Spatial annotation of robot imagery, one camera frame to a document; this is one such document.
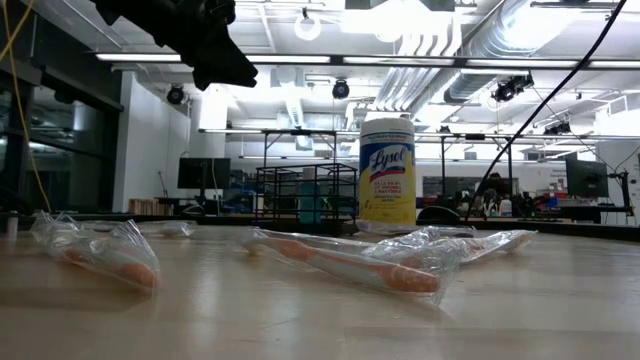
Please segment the plastic wrapper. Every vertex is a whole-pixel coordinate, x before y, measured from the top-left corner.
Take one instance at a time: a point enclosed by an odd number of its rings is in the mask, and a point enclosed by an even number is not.
[[[463,264],[472,263],[500,251],[515,252],[525,247],[536,234],[535,231],[501,231],[484,238],[442,237],[437,228],[426,227],[411,234],[379,242],[375,247],[367,248],[364,255],[394,261],[395,258],[411,257],[412,253],[434,246],[447,240],[458,244],[464,253]]]
[[[424,229],[424,226],[388,224],[382,222],[356,220],[356,226],[362,232],[383,236],[409,234],[414,231]],[[474,237],[475,230],[472,228],[458,228],[451,226],[427,226],[428,228],[438,231],[439,237]]]
[[[376,252],[377,244],[254,230],[242,241],[253,251],[263,245],[280,255],[315,269],[376,289],[413,294],[438,305],[458,268],[464,247],[443,239],[407,253]]]
[[[80,225],[87,230],[112,231],[121,223],[117,221],[82,221]],[[150,221],[138,223],[140,233],[146,236],[189,237],[198,226],[195,221]]]
[[[438,305],[459,264],[499,251],[517,251],[535,234],[515,230],[484,238],[442,237],[440,228],[425,227],[373,244],[255,229],[242,245],[251,252],[263,245],[293,263],[377,289],[417,295]]]
[[[106,233],[84,229],[66,215],[53,219],[41,213],[31,233],[56,260],[115,277],[145,292],[154,292],[160,283],[158,258],[131,220]]]
[[[497,252],[513,253],[529,244],[536,231],[500,231],[484,238],[459,239],[465,247],[463,264],[469,264],[489,257]]]

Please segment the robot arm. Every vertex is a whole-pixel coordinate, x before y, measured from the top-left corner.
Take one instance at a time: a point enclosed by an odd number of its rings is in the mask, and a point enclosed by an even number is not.
[[[258,70],[229,37],[234,0],[90,0],[109,25],[124,16],[193,67],[200,90],[211,83],[256,85]]]

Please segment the lysol logo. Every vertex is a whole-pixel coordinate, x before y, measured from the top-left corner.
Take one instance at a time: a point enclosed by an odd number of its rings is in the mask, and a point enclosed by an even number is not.
[[[387,146],[373,153],[369,158],[372,164],[369,182],[386,175],[404,174],[406,154],[407,148],[402,145]]]

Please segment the yellow cable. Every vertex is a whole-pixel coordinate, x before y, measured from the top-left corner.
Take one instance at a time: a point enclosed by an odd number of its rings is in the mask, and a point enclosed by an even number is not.
[[[4,49],[2,49],[2,53],[0,53],[0,61],[2,61],[2,59],[4,59],[4,56],[7,55],[7,51],[9,51],[9,49],[11,49],[11,46],[13,46],[13,42],[16,40],[16,37],[18,36],[18,33],[20,32],[20,29],[22,29],[22,25],[24,25],[25,21],[27,21],[27,19],[29,18],[29,13],[31,12],[31,9],[33,8],[33,2],[35,0],[31,0],[29,1],[29,5],[27,5],[27,10],[25,10],[24,15],[22,15],[22,19],[20,19],[20,22],[18,23],[18,26],[16,26],[16,31],[13,33],[13,35],[9,36],[9,33],[7,33],[7,40],[9,40],[7,42],[7,45],[4,47]],[[4,8],[4,12],[7,12],[6,6],[7,6],[7,0],[3,0],[2,1],[2,6]],[[8,15],[5,14],[5,24],[7,24],[5,27],[9,27],[9,23],[7,22],[7,17]]]
[[[16,31],[11,34],[11,30],[9,29],[9,13],[7,10],[7,1],[3,0],[2,3],[2,12],[4,13],[4,27],[7,32],[7,47],[9,48],[9,59],[11,60],[11,72],[13,72],[13,86],[16,91],[16,98],[18,99],[18,111],[20,112],[20,121],[22,122],[22,129],[24,131],[24,140],[27,142],[27,146],[29,145],[29,130],[27,129],[27,122],[24,119],[24,110],[22,109],[22,101],[20,101],[20,88],[18,86],[18,74],[16,73],[16,65],[15,59],[13,57],[13,46],[12,42],[15,40],[16,35],[20,31],[20,27],[24,23],[23,20],[29,15],[29,11],[31,10],[31,6],[33,5],[33,1],[29,3],[27,10],[25,11],[25,15],[20,20],[20,23],[16,27]],[[0,61],[4,57],[6,51],[2,51],[2,55],[0,56]],[[49,203],[49,198],[47,197],[47,193],[44,191],[44,187],[42,186],[42,181],[40,180],[40,174],[38,174],[38,168],[36,167],[36,159],[33,156],[33,151],[29,148],[29,157],[31,158],[31,166],[33,166],[33,172],[36,174],[36,180],[38,181],[38,187],[40,188],[40,193],[42,194],[42,198],[44,199],[45,204],[47,205],[47,209],[51,212],[51,204]]]

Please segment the lysol wipes canister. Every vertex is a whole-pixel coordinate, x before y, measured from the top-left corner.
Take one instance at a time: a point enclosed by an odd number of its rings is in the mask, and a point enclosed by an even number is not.
[[[413,123],[365,121],[360,130],[360,219],[415,224],[416,174]]]

